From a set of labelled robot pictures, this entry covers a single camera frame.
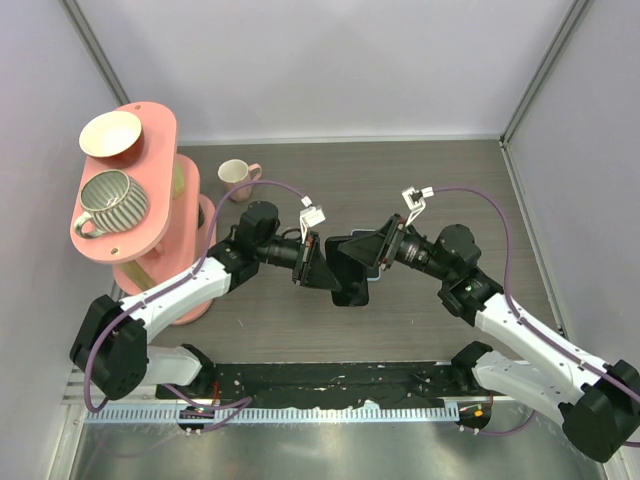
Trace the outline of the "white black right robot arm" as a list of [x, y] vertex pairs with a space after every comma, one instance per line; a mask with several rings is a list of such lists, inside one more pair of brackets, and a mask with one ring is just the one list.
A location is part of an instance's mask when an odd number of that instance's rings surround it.
[[445, 227], [428, 241], [399, 216], [351, 237], [339, 251], [367, 268], [399, 262], [441, 283], [438, 296], [455, 317], [521, 357], [513, 362], [479, 342], [460, 351], [451, 380], [465, 395], [481, 388], [505, 394], [558, 424], [581, 453], [605, 463], [639, 428], [639, 372], [609, 364], [572, 344], [518, 305], [477, 265], [481, 251], [468, 227]]

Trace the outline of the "black phone case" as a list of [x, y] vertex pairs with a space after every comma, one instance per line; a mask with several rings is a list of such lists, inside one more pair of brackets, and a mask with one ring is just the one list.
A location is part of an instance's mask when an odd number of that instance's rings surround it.
[[339, 246], [349, 240], [349, 236], [325, 240], [327, 264], [340, 284], [339, 290], [331, 292], [331, 298], [337, 307], [363, 307], [369, 303], [367, 269], [339, 250]]

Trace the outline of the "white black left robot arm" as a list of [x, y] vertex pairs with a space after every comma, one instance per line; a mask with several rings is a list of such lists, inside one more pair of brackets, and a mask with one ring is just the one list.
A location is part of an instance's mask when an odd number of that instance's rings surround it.
[[308, 206], [300, 213], [299, 238], [287, 238], [277, 232], [274, 204], [251, 203], [230, 234], [187, 270], [120, 301], [95, 299], [70, 349], [71, 362], [111, 401], [142, 386], [168, 397], [210, 395], [216, 373], [203, 352], [190, 344], [153, 347], [151, 341], [196, 307], [245, 284], [262, 264], [290, 270], [298, 286], [339, 290], [314, 230], [324, 219], [321, 207]]

